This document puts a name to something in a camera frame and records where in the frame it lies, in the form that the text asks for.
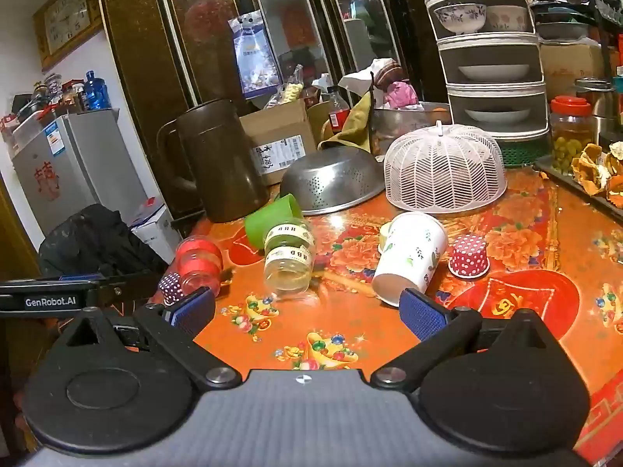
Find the white tiered dish rack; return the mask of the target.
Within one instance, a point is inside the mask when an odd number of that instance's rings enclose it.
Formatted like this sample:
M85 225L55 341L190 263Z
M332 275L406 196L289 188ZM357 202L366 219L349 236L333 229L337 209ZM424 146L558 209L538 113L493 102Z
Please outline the white tiered dish rack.
M451 117L493 137L509 168L548 152L545 75L529 0L423 0Z

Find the steel basin with cloths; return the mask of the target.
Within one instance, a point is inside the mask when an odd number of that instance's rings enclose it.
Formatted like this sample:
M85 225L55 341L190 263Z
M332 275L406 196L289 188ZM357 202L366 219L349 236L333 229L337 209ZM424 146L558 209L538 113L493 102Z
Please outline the steel basin with cloths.
M372 109L368 122L371 152L375 156L387 153L392 142L406 133L452 122L449 104L423 101L412 109Z

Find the dark wooden cabinet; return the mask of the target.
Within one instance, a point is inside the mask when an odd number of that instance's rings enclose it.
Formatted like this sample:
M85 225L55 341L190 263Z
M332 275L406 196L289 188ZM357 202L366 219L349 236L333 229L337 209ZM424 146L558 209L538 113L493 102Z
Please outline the dark wooden cabinet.
M204 102L240 115L264 107L295 72L305 84L393 58L427 101L447 99L423 0L99 0L123 93L160 193L175 219L200 197L178 137L160 153L157 131Z

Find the steel colander bowl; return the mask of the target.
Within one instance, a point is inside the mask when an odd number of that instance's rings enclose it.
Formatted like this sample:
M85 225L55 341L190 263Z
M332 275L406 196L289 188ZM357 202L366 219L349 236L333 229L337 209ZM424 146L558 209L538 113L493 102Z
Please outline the steel colander bowl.
M339 212L383 191L383 171L375 157L357 147L343 146L297 159L280 184L280 196L294 196L305 216Z

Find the blue white snack bag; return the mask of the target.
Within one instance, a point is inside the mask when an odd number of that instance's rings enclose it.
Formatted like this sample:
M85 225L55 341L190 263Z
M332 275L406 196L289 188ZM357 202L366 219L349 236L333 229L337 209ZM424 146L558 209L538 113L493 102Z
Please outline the blue white snack bag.
M253 11L229 20L242 93L246 99L277 92L281 85L263 14Z

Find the wooden wall clock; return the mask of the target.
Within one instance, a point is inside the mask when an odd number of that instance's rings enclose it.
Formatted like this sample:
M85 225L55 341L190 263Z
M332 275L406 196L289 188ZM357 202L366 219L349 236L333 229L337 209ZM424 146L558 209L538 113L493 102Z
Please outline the wooden wall clock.
M104 27L98 0L49 0L33 15L42 71L49 71Z

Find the brown plastic pitcher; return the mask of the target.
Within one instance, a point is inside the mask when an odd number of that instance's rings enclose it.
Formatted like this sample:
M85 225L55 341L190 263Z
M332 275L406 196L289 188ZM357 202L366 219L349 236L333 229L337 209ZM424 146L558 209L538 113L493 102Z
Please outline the brown plastic pitcher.
M170 165L169 139L178 137L192 177ZM251 145L236 108L228 99L204 102L161 126L156 147L170 183L199 195L207 217L228 223L266 204L269 194L255 167Z

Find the white floral paper cup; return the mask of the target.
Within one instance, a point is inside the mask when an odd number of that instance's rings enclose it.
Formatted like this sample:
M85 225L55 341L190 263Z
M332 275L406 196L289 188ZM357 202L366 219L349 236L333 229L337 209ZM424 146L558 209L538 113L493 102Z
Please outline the white floral paper cup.
M396 216L389 224L373 291L393 307L399 306L405 289L426 292L448 244L445 228L435 217L421 212Z

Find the cardboard box with label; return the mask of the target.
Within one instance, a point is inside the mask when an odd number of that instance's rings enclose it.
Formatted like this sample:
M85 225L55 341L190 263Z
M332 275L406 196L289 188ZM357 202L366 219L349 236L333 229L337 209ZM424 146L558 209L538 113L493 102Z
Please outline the cardboard box with label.
M240 122L250 141L255 169L266 186L279 183L293 162L317 150L302 100L243 116Z

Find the white box by fridge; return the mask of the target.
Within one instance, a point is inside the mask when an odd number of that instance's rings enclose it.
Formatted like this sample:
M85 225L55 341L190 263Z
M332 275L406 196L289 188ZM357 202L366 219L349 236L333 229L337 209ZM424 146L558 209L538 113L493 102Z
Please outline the white box by fridge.
M159 196L149 197L130 223L131 231L166 263L172 263L183 238L172 226L172 216Z

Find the silver mini fridge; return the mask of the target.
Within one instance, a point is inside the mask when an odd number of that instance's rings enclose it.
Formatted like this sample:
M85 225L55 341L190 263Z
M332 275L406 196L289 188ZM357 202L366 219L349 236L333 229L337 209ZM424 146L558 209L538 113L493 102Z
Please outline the silver mini fridge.
M13 140L13 167L43 234L93 204L131 223L147 200L115 110L63 114L47 125L35 113Z

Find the red polka dot cupcake liner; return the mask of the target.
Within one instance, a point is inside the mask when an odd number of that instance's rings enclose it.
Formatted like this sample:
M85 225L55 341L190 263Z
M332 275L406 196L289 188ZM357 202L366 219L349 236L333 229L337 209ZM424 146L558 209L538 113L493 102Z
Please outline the red polka dot cupcake liner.
M475 234L460 236L455 241L449 261L450 272L461 279L483 277L490 269L485 238Z

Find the clear plastic cup with ribbon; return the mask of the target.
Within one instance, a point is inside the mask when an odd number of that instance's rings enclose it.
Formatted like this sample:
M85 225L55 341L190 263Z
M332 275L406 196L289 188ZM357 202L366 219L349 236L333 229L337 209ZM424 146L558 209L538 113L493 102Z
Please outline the clear plastic cup with ribbon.
M275 223L264 238L264 284L277 296L296 295L308 289L316 256L312 227L302 218Z

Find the white mesh food cover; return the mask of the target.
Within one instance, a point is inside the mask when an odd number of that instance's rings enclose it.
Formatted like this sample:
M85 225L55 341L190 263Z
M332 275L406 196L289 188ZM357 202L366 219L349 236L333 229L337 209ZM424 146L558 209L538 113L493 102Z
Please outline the white mesh food cover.
M384 155L383 174L387 201L405 211L474 211L507 190L500 146L471 125L436 122L398 137Z

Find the glass jar with red lid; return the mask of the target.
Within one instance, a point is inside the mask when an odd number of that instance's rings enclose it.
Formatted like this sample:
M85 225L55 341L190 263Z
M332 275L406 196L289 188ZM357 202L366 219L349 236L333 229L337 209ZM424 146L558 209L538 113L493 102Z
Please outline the glass jar with red lid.
M559 95L550 100L550 126L553 140L552 166L571 173L571 162L587 144L598 140L592 106L585 99Z

